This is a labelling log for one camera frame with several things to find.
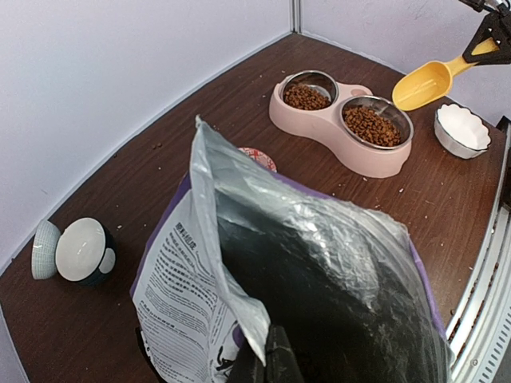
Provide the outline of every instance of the white scalloped bowl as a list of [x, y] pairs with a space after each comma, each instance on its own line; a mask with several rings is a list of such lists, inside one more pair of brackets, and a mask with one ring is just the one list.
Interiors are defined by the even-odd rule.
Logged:
[[434, 132], [447, 151], [465, 160], [480, 156], [491, 143], [481, 118], [456, 104], [437, 110]]

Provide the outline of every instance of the dry cat food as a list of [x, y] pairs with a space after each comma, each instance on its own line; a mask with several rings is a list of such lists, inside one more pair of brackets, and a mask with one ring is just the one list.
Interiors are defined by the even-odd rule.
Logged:
[[344, 122], [357, 136], [371, 144], [393, 147], [401, 144], [399, 130], [374, 110], [358, 106], [343, 111]]
[[302, 110], [320, 110], [330, 106], [330, 100], [306, 85], [293, 85], [284, 94], [284, 102]]

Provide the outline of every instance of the brown wooden floor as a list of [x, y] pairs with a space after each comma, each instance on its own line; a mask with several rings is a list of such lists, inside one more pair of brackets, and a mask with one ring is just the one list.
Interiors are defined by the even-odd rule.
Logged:
[[285, 176], [363, 207], [379, 206], [405, 223], [449, 321], [488, 223], [504, 135], [492, 128], [491, 149], [477, 159], [451, 156], [434, 136], [439, 101], [410, 113], [414, 146], [402, 172], [365, 181], [322, 145], [289, 136], [270, 122], [273, 86], [302, 69], [326, 71], [389, 99], [401, 78], [355, 54], [292, 35], [204, 86], [125, 145], [51, 219], [64, 229], [92, 216], [109, 227], [119, 245], [112, 278], [94, 288], [59, 277], [35, 282], [31, 243], [0, 278], [0, 301], [33, 383], [156, 381], [137, 348], [129, 288], [145, 242], [187, 171], [197, 113], [233, 144], [266, 152]]

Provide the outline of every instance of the yellow scoop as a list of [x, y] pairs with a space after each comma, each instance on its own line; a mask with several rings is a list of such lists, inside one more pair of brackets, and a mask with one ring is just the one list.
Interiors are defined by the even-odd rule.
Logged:
[[[473, 50], [482, 54], [498, 50], [492, 38], [484, 40]], [[392, 100], [401, 110], [414, 110], [444, 97], [453, 87], [453, 77], [476, 65], [462, 56], [449, 62], [430, 61], [405, 76], [394, 87]]]

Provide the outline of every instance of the white bowl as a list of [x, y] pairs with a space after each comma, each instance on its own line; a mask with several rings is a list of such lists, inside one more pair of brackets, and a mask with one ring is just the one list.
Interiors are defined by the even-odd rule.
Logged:
[[32, 246], [32, 276], [34, 279], [48, 279], [57, 273], [55, 250], [60, 237], [60, 230], [50, 221], [39, 223]]
[[491, 143], [481, 118], [456, 104], [437, 110], [434, 133], [447, 151], [465, 160], [480, 156]]
[[82, 218], [64, 230], [55, 262], [63, 278], [91, 286], [106, 279], [115, 258], [115, 244], [108, 230], [95, 219]]

